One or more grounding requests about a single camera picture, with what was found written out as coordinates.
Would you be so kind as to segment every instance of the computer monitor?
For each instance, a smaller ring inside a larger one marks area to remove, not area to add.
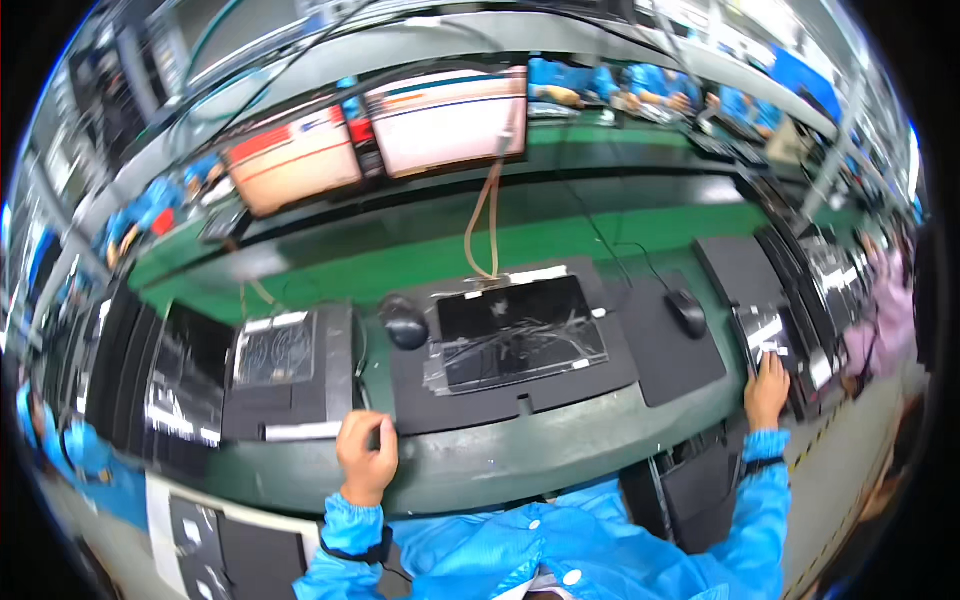
[[[233,327],[174,302],[156,343],[144,419],[156,431],[218,445]]]
[[[576,276],[437,300],[444,371],[453,394],[606,362]]]
[[[224,152],[240,198],[256,217],[362,179],[340,107],[322,108]]]
[[[401,178],[437,167],[496,157],[513,123],[507,156],[526,146],[527,67],[497,73],[460,70],[422,75],[366,94],[387,173]]]

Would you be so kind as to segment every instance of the computer mouse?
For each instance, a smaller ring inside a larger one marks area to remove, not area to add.
[[[394,346],[401,350],[416,350],[430,335],[426,317],[415,304],[400,294],[389,294],[377,307],[380,322]]]
[[[707,333],[707,316],[704,307],[686,290],[670,290],[663,301],[670,307],[670,312],[686,335],[693,340],[699,340]]]

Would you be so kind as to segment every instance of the pink shirt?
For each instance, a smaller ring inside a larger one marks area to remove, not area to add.
[[[857,376],[863,372],[876,335],[868,372],[875,377],[886,377],[896,371],[916,337],[913,282],[903,286],[903,255],[898,250],[889,254],[877,252],[868,260],[875,273],[871,304],[865,308],[863,318],[844,332],[847,345],[844,375]]]

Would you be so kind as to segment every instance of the workbench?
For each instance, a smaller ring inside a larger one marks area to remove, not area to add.
[[[501,268],[582,255],[605,280],[622,276],[570,193],[575,186],[605,237],[639,241],[658,271],[683,274],[727,374],[656,409],[633,384],[532,416],[401,439],[387,514],[465,510],[552,492],[642,461],[740,410],[745,365],[729,310],[690,248],[699,237],[750,236],[767,223],[737,192],[735,166],[703,160],[682,133],[644,122],[624,130],[532,123],[528,142],[525,160],[508,165],[501,183]],[[785,185],[802,186],[795,165],[774,170]],[[486,169],[450,173],[339,204],[307,204],[256,222],[233,253],[200,245],[203,221],[187,223],[139,256],[129,284],[160,318],[177,300],[231,324],[276,309],[249,291],[241,302],[239,282],[253,278],[284,309],[350,299],[368,332],[363,385],[373,409],[392,413],[391,346],[375,305],[392,290],[470,274],[462,236],[485,176]],[[816,220],[845,232],[861,215],[825,207]],[[478,263],[489,264],[488,234],[473,237]],[[617,253],[630,277],[650,275],[636,246]],[[333,440],[231,442],[208,453],[202,479],[189,485],[240,504],[315,515],[342,480]]]

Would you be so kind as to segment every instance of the green workbench surface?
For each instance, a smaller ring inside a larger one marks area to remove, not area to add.
[[[584,482],[687,440],[740,406],[745,365],[729,310],[721,304],[691,243],[698,237],[751,235],[766,223],[762,211],[739,197],[729,177],[716,175],[510,186],[500,195],[498,211],[504,269],[585,255],[604,279],[621,276],[584,218],[580,201],[570,193],[571,186],[608,240],[640,242],[658,271],[683,273],[704,306],[726,376],[656,409],[644,404],[634,384],[533,416],[402,439],[400,467],[384,498],[388,514],[465,510]],[[476,198],[476,192],[464,192],[308,229],[207,261],[139,294],[161,314],[177,300],[228,323],[239,323],[244,314],[265,316],[321,300],[350,299],[368,332],[363,384],[372,407],[392,413],[391,347],[375,305],[393,290],[472,275],[464,257],[463,231]],[[818,221],[839,228],[849,228],[859,218],[849,211],[822,214],[825,218]],[[186,226],[184,239],[192,228],[199,230]],[[489,266],[486,216],[478,229],[474,255],[480,265]],[[177,244],[186,249],[181,252],[190,248],[182,240]],[[650,275],[636,245],[615,249],[631,277]],[[176,252],[169,255],[177,257]],[[275,305],[249,286],[241,300],[238,282],[253,278],[276,298]],[[208,461],[203,491],[268,510],[316,514],[341,483],[332,440],[226,442]]]

